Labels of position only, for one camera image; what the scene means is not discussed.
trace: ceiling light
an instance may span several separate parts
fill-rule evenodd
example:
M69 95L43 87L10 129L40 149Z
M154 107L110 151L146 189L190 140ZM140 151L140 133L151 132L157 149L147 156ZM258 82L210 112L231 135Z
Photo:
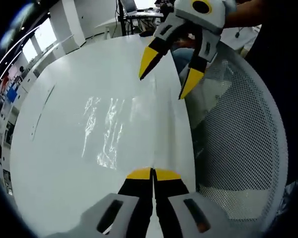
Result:
M16 30L15 29L9 29L5 32L5 34L2 36L1 40L0 40L0 49L6 49L11 41L13 41L13 38L16 34Z
M10 50L8 50L7 53L5 53L5 55L2 57L2 59L0 60L0 64L2 63L2 61L6 58L6 56L14 49L14 47L16 47L25 37L27 37L29 34L31 34L33 31L35 31L36 29L38 29L41 25L38 25L37 27L35 27L34 29L30 30L29 32L27 32L24 36L22 36L21 39L19 39L11 48Z

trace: blue jeans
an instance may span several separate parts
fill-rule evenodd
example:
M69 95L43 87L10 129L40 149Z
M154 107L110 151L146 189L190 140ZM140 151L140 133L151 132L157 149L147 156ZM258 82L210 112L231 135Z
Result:
M191 48L178 48L171 52L178 74L180 74L184 67L190 62L193 52L194 49Z

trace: laptop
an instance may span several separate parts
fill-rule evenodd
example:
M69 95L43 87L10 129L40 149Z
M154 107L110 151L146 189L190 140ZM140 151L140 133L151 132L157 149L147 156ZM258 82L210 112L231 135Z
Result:
M162 13L154 12L154 10L138 11L135 0L121 0L121 4L128 16L163 17Z

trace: window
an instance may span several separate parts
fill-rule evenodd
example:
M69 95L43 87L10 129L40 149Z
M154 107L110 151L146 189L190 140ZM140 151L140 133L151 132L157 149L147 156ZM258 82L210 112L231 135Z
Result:
M25 56L25 58L26 58L26 60L27 60L28 62L30 62L32 59L34 59L34 58L38 55L38 53L37 53L36 50L34 49L34 46L33 46L33 44L32 44L31 39L29 39L29 40L25 43L25 45L24 45L22 51L23 51L24 56Z
M146 9L149 7L155 7L154 2L156 0L135 0L137 9Z
M35 31L34 35L42 51L56 42L56 36L49 18L42 23L42 25Z

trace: desk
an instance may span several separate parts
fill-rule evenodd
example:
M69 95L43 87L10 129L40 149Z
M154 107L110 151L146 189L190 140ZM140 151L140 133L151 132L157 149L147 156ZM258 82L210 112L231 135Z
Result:
M148 16L125 16L124 15L124 8L123 5L121 3L121 0L118 0L118 7L119 7L119 16L118 16L118 20L121 23L121 31L123 36L126 36L126 26L125 26L125 20L130 20L131 25L132 25L132 21L133 19L143 19L143 18L148 18ZM163 14L161 13L156 13L154 16L151 17L159 17L159 18L163 18Z
M124 16L124 18L122 18L120 20L121 27L122 27L122 32L126 32L125 21L130 20L131 34L133 35L134 34L133 20L135 20L135 19L141 20L141 19L148 19L148 18L163 18L163 14L158 13L158 12L149 12L148 14L146 14L145 12L139 12L139 13L140 14L143 13L143 15L139 15L139 14L127 15L127 16Z
M190 126L171 54L138 79L149 41L133 35L80 48L47 66L25 98L10 172L18 209L39 236L75 227L137 168L172 169L195 191ZM152 237L157 223L149 226Z

